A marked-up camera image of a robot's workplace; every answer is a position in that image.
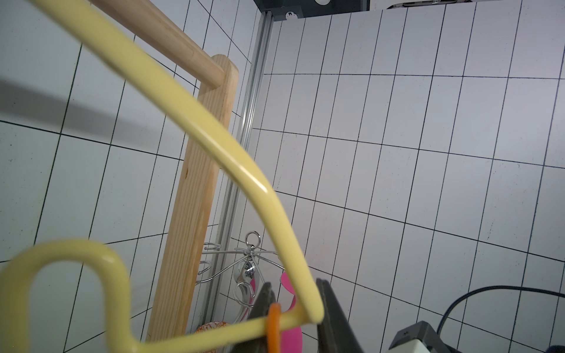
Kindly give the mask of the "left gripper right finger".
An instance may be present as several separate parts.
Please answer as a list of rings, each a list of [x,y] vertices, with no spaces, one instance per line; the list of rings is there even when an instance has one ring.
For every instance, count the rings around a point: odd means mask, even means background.
[[[325,308],[325,316],[316,327],[319,352],[362,352],[330,283],[326,279],[317,279],[316,286]]]

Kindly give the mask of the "yellow clothes hanger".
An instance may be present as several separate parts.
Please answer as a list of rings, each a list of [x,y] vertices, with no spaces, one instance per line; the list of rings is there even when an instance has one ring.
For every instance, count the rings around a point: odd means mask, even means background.
[[[251,344],[266,319],[147,341],[188,141],[244,191],[297,289],[280,333],[325,316],[283,206],[201,82],[95,1],[1,3],[1,350],[63,352],[77,319],[109,352]]]

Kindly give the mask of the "orange clothespin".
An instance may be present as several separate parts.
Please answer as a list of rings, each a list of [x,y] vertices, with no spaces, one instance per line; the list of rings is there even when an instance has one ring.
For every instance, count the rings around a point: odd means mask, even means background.
[[[280,316],[281,306],[278,302],[269,306],[266,319],[266,344],[268,353],[280,353],[281,333],[280,333]]]

